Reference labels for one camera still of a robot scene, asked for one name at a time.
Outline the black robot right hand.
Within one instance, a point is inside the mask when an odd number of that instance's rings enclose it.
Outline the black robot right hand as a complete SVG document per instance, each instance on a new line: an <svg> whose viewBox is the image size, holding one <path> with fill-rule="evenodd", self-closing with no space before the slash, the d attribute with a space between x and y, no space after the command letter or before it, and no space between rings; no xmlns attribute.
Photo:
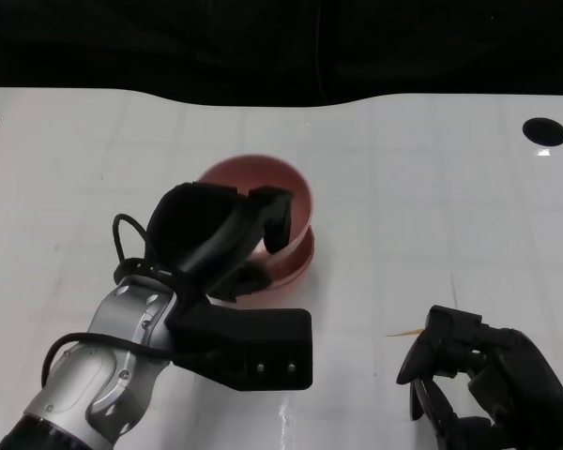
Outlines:
<svg viewBox="0 0 563 450"><path fill-rule="evenodd" d="M486 416L461 417L434 377L468 376ZM563 449L563 385L522 332L434 306L397 377L414 421L428 417L441 449Z"/></svg>

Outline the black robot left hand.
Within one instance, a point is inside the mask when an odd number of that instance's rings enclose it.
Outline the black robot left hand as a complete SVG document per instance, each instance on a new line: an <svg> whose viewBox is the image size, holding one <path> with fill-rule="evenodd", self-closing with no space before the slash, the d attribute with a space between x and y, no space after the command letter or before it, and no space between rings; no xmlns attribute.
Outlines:
<svg viewBox="0 0 563 450"><path fill-rule="evenodd" d="M185 273L204 294L234 302L270 286L263 262L251 259L259 243L275 254L290 243L293 194L262 186L184 183L167 192L147 225L145 256Z"/></svg>

